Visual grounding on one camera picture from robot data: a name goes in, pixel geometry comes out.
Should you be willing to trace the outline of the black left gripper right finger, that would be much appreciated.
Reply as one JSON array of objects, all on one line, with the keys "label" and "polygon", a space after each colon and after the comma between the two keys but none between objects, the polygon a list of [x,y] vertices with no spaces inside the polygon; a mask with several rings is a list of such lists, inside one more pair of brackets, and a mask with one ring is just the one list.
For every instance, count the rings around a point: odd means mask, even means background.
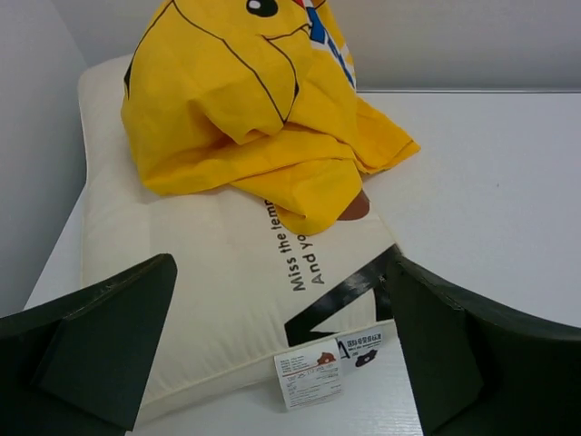
[{"label": "black left gripper right finger", "polygon": [[398,256],[389,296],[426,435],[577,435],[580,330]]}]

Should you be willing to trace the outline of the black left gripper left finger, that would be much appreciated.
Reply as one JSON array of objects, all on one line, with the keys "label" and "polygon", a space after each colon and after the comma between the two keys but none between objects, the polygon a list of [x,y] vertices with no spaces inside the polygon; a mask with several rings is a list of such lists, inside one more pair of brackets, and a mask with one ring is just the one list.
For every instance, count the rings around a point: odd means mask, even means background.
[{"label": "black left gripper left finger", "polygon": [[2,434],[132,431],[176,277],[173,257],[158,254],[2,318]]}]

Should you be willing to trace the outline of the cream printed pillow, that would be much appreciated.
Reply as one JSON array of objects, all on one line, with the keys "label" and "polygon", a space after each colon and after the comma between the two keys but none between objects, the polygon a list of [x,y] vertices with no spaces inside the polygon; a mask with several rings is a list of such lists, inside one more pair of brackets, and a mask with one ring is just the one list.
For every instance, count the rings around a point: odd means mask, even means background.
[{"label": "cream printed pillow", "polygon": [[78,87],[87,181],[82,279],[168,253],[172,303],[137,421],[146,424],[273,379],[290,410],[339,397],[392,330],[387,265],[397,247],[370,208],[305,236],[275,207],[226,187],[159,197],[143,187],[121,121],[120,57]]}]

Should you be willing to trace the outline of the yellow cartoon pillowcase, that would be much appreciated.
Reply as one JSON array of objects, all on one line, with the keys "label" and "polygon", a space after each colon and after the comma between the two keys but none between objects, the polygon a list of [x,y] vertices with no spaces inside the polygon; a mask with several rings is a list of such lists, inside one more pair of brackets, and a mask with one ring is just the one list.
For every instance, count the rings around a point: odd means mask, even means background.
[{"label": "yellow cartoon pillowcase", "polygon": [[419,145],[357,94],[327,1],[166,1],[123,78],[121,116],[159,195],[230,185],[313,235],[354,215],[362,178]]}]

